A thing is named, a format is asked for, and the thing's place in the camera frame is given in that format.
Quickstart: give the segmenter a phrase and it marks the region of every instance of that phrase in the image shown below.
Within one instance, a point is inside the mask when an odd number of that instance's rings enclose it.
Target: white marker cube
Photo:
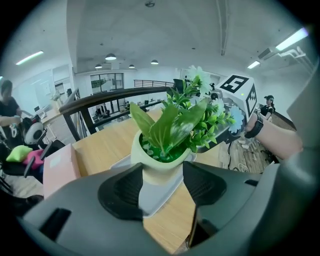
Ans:
[[[255,81],[252,77],[232,74],[220,82],[215,89],[221,90],[223,98],[230,98],[245,112],[246,122],[257,105]]]

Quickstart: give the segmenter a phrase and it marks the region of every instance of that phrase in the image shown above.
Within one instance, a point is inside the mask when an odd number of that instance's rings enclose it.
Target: black wristwatch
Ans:
[[[258,118],[254,124],[253,129],[251,131],[248,131],[244,135],[244,137],[246,137],[247,139],[250,139],[250,138],[257,136],[258,133],[261,131],[262,127],[264,127],[264,121],[263,121],[262,117],[259,114],[257,114],[257,117]]]

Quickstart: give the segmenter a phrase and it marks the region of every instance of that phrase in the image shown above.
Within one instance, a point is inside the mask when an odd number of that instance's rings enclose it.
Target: green cloth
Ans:
[[[28,156],[28,154],[32,151],[32,148],[19,145],[16,146],[10,153],[10,155],[6,158],[7,162],[17,162],[21,163],[23,160],[25,160]]]

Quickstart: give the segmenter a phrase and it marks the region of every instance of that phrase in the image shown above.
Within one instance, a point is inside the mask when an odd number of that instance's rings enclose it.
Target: pink box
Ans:
[[[44,159],[44,198],[46,199],[63,185],[80,177],[76,151],[72,144],[68,144]]]

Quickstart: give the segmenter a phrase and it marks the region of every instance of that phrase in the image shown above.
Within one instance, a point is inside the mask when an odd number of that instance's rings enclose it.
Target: fluorescent light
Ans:
[[[159,62],[158,62],[156,59],[153,59],[153,60],[151,61],[151,64],[152,64],[152,65],[158,65]]]
[[[105,59],[108,60],[108,61],[113,61],[113,60],[115,60],[116,58],[117,58],[116,55],[114,55],[113,53],[109,53],[109,54],[105,57]]]
[[[277,47],[279,51],[282,51],[289,47],[290,45],[293,45],[294,43],[300,41],[301,39],[308,36],[308,31],[303,27],[299,29],[297,32],[295,32],[292,36],[290,36],[288,39],[284,40],[282,43],[280,43]]]
[[[255,61],[254,63],[252,63],[250,66],[248,66],[248,69],[253,69],[255,66],[259,65],[260,62],[259,61]]]
[[[41,51],[38,51],[38,52],[36,52],[36,53],[34,53],[34,54],[32,54],[32,55],[30,55],[30,56],[28,56],[28,57],[20,60],[19,62],[16,63],[16,65],[21,65],[21,64],[27,62],[28,60],[31,60],[32,58],[37,57],[37,56],[39,56],[39,55],[41,55],[41,54],[43,54],[43,53],[44,53],[44,52],[43,52],[42,50],[41,50]]]
[[[35,83],[38,83],[39,81],[41,81],[41,79],[39,79],[39,80],[37,80],[37,81],[33,82],[31,85],[34,85]]]

